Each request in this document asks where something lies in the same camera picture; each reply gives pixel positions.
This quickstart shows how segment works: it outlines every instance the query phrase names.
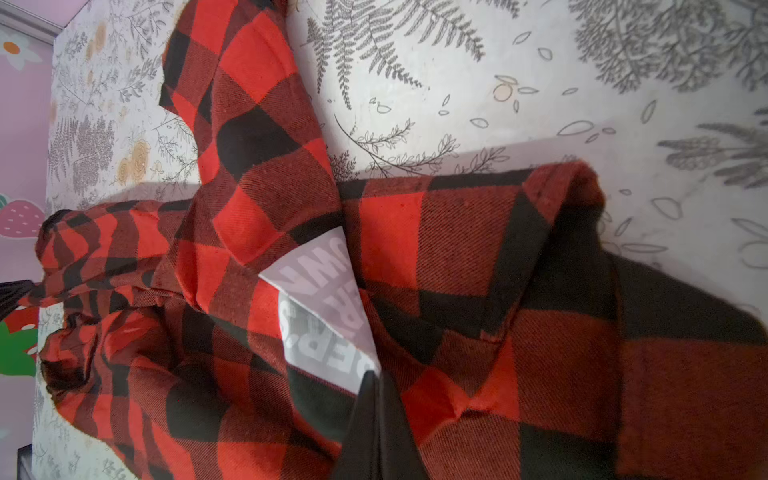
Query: daisy decal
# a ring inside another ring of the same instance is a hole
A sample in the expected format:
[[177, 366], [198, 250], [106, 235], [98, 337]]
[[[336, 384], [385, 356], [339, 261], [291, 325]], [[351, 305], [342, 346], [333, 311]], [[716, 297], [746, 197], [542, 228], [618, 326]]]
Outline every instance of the daisy decal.
[[0, 28], [0, 55], [8, 59], [8, 63], [21, 71], [25, 62], [39, 63], [42, 61], [38, 54], [29, 49], [29, 37], [15, 31]]

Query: flower decal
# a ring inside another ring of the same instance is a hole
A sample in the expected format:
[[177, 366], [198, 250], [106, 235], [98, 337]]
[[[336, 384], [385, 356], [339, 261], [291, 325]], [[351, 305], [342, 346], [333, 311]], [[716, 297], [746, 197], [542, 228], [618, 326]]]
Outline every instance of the flower decal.
[[131, 162], [124, 158], [120, 161], [120, 164], [118, 165], [118, 183], [120, 185], [125, 185], [126, 182], [128, 182], [128, 177], [131, 175]]
[[29, 37], [3, 29], [0, 29], [0, 55], [5, 56], [8, 63], [19, 71], [28, 61], [32, 63], [42, 61], [38, 54], [29, 49]]
[[132, 172], [134, 182], [138, 183], [144, 179], [147, 173], [147, 160], [149, 159], [149, 144], [144, 140], [139, 140], [134, 145], [131, 152]]
[[107, 44], [107, 24], [102, 22], [98, 24], [98, 28], [96, 28], [96, 38], [94, 39], [94, 48], [96, 48], [96, 52], [101, 51], [104, 49], [104, 46]]
[[[520, 87], [517, 79], [509, 75], [494, 75], [494, 77], [501, 82], [493, 89], [493, 99], [498, 102], [505, 102], [512, 98], [515, 90], [523, 95], [538, 93], [538, 90], [533, 87]], [[520, 101], [517, 98], [512, 102], [512, 108], [515, 109], [515, 113], [520, 111]]]

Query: red and black buffalo plaid fabric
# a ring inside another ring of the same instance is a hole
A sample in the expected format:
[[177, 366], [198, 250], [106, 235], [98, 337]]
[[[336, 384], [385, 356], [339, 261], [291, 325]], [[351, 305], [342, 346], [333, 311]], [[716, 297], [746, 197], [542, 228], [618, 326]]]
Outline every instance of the red and black buffalo plaid fabric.
[[354, 398], [286, 364], [258, 274], [343, 226], [384, 370], [445, 478], [758, 478], [768, 346], [752, 317], [605, 253], [586, 164], [335, 184], [285, 4], [192, 0], [161, 103], [194, 198], [62, 211], [40, 352], [58, 411], [139, 478], [325, 478]]

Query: pink strawberry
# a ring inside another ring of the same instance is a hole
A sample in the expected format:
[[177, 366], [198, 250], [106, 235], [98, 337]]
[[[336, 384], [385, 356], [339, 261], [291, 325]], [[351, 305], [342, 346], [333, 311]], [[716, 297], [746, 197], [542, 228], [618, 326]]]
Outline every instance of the pink strawberry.
[[9, 238], [36, 237], [45, 214], [32, 202], [13, 200], [5, 204], [0, 195], [0, 236]]

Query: white paper tag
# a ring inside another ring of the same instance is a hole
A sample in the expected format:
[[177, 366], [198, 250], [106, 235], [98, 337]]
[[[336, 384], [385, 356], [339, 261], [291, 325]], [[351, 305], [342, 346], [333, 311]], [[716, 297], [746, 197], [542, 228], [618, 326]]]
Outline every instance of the white paper tag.
[[286, 361], [357, 393], [381, 371], [342, 227], [297, 247], [259, 275], [280, 291]]

